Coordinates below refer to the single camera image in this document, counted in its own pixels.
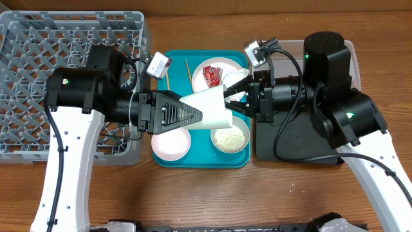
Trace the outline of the white cup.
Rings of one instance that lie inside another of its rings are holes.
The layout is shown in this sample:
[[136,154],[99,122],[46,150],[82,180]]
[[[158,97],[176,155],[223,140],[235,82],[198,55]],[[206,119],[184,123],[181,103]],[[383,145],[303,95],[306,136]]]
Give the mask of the white cup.
[[226,109],[224,84],[182,97],[181,102],[202,112],[202,120],[185,126],[187,130],[208,130],[232,127],[232,111]]

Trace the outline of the white rice grains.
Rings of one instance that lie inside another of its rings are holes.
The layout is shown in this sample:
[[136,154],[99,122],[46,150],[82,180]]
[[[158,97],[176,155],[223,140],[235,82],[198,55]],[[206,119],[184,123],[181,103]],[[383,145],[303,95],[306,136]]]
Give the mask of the white rice grains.
[[226,129],[217,129],[213,136],[216,147],[225,153],[237,153],[245,144],[243,132],[236,126]]

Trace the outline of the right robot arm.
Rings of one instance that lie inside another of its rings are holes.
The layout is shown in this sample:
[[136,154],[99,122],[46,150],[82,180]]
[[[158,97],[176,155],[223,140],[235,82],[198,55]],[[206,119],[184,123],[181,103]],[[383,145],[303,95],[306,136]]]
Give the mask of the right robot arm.
[[315,131],[332,149],[331,159],[345,162],[360,182],[386,231],[411,230],[411,181],[402,167],[386,121],[375,102],[351,85],[350,49],[341,34],[315,32],[303,43],[297,75],[276,79],[263,64],[281,53],[277,39],[254,41],[246,53],[256,71],[229,87],[224,95],[247,94],[227,108],[272,122],[274,113],[292,114],[305,106]]

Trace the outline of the wooden chopstick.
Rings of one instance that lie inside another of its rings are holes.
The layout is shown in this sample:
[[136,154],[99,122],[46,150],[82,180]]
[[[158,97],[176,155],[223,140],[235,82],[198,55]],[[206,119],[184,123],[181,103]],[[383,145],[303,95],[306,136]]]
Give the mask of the wooden chopstick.
[[190,70],[189,63],[188,63],[187,59],[185,60],[185,65],[186,65],[187,74],[188,74],[188,77],[189,77],[189,82],[190,82],[190,84],[192,84],[192,73],[191,73],[191,70]]
[[167,81],[167,90],[171,90],[168,72],[166,72],[165,77],[166,77],[166,81]]

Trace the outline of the red snack wrapper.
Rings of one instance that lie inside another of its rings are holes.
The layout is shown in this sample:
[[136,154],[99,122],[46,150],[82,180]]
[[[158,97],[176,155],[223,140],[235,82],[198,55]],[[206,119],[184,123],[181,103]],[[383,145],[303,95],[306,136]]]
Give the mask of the red snack wrapper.
[[223,70],[219,67],[206,66],[203,68],[203,78],[209,88],[221,84]]

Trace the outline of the white napkin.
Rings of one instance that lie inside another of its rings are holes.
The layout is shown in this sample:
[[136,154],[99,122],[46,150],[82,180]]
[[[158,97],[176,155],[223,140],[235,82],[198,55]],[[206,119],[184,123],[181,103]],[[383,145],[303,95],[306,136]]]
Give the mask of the white napkin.
[[[233,86],[234,84],[236,84],[237,82],[239,82],[240,80],[246,78],[248,75],[250,74],[250,71],[246,68],[242,68],[238,71],[235,72],[230,72],[228,74],[226,74],[223,78],[223,84],[229,88],[231,86]],[[243,96],[244,96],[245,92],[240,92],[234,95],[230,96],[230,100],[231,101],[240,101]]]

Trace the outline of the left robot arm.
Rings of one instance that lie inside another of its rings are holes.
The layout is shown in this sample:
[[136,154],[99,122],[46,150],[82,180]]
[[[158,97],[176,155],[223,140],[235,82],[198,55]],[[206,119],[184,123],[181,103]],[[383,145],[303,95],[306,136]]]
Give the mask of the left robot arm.
[[46,81],[44,112],[50,148],[32,231],[90,231],[89,188],[97,141],[106,121],[158,135],[200,122],[202,112],[171,91],[121,87],[135,60],[112,46],[93,45],[85,66],[59,67]]

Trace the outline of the grey-green bowl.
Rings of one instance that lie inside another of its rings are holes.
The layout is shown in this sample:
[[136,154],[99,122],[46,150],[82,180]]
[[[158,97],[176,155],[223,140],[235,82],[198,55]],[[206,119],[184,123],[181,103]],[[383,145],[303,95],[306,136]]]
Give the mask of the grey-green bowl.
[[[245,136],[245,144],[244,144],[244,146],[243,146],[243,148],[242,148],[242,150],[244,150],[246,147],[247,147],[247,145],[249,144],[249,141],[250,141],[250,130],[249,130],[249,127],[248,127],[248,125],[247,125],[247,123],[244,121],[244,120],[242,120],[242,119],[240,119],[239,117],[235,117],[235,116],[233,116],[232,117],[232,127],[234,127],[234,126],[236,126],[236,127],[238,127],[242,132],[243,132],[243,134],[244,134],[244,136]],[[213,143],[213,145],[216,147],[216,145],[214,144],[214,141],[213,141],[213,136],[215,135],[215,132],[216,132],[216,130],[217,129],[212,129],[211,130],[211,141],[212,141],[212,143]]]

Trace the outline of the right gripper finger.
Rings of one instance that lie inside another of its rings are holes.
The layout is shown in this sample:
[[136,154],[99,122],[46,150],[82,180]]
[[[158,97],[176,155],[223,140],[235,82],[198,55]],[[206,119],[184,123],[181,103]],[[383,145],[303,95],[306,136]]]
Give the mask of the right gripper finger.
[[247,102],[239,102],[239,101],[230,101],[227,103],[227,109],[232,111],[236,111],[242,115],[247,117],[254,116],[254,108],[253,105]]
[[253,83],[253,76],[248,75],[247,77],[243,78],[242,80],[236,82],[232,86],[228,87],[224,92],[224,98],[230,97],[231,95],[245,92],[248,93],[250,90],[250,84]]

